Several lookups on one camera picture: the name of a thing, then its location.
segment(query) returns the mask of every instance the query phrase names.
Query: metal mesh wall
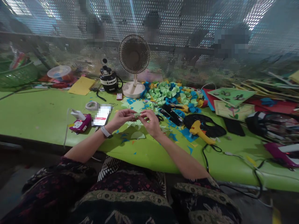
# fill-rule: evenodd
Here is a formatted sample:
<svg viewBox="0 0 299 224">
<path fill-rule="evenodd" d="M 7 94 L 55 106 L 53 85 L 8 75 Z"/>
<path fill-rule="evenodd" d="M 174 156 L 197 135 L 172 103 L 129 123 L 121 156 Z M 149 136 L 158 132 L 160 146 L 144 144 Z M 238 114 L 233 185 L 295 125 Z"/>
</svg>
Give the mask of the metal mesh wall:
<svg viewBox="0 0 299 224">
<path fill-rule="evenodd" d="M 247 30 L 233 58 L 215 51 L 215 30 Z M 0 46 L 30 54 L 41 69 L 71 65 L 98 77 L 101 59 L 132 80 L 118 59 L 120 41 L 144 37 L 151 50 L 139 80 L 184 85 L 226 82 L 299 69 L 298 0 L 2 0 Z"/>
</svg>

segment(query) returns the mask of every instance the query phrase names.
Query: plastic container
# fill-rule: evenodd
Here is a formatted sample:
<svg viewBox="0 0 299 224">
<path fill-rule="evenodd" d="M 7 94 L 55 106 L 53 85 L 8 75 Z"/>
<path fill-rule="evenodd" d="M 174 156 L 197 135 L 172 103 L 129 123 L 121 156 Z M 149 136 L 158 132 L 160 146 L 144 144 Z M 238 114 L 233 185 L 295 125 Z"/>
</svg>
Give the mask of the plastic container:
<svg viewBox="0 0 299 224">
<path fill-rule="evenodd" d="M 66 65 L 60 65 L 50 69 L 47 75 L 59 82 L 71 82 L 74 79 L 71 67 Z"/>
<path fill-rule="evenodd" d="M 33 62 L 9 70 L 12 61 L 0 62 L 0 87 L 11 88 L 28 84 L 38 78 L 38 69 Z"/>
</svg>

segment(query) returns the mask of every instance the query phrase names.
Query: tape roll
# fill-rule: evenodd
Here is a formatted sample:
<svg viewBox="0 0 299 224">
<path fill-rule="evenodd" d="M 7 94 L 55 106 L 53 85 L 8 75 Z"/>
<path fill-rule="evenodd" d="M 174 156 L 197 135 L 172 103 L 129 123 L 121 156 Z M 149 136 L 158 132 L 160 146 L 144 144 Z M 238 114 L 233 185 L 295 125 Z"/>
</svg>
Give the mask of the tape roll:
<svg viewBox="0 0 299 224">
<path fill-rule="evenodd" d="M 89 111 L 99 109 L 99 103 L 96 101 L 90 101 L 85 105 L 85 108 Z"/>
</svg>

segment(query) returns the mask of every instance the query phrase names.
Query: fan stand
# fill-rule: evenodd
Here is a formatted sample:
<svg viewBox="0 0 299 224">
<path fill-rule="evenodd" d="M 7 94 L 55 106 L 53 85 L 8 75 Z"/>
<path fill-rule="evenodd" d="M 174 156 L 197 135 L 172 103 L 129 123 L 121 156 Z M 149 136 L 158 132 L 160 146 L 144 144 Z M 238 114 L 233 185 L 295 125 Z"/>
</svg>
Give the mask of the fan stand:
<svg viewBox="0 0 299 224">
<path fill-rule="evenodd" d="M 128 98 L 140 98 L 141 93 L 145 90 L 145 86 L 137 82 L 137 74 L 134 74 L 134 81 L 127 82 L 122 87 L 123 94 Z"/>
</svg>

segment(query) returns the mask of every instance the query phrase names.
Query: fan base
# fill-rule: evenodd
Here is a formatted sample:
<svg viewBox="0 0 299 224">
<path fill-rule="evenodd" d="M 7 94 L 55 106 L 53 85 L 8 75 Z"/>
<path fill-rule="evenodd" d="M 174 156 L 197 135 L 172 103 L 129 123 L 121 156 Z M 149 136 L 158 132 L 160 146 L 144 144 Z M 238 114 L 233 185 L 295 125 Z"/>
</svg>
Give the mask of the fan base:
<svg viewBox="0 0 299 224">
<path fill-rule="evenodd" d="M 137 85 L 134 86 L 134 82 L 127 82 L 122 87 L 123 94 L 128 98 L 140 98 L 141 93 L 145 90 L 145 86 L 137 82 Z"/>
</svg>

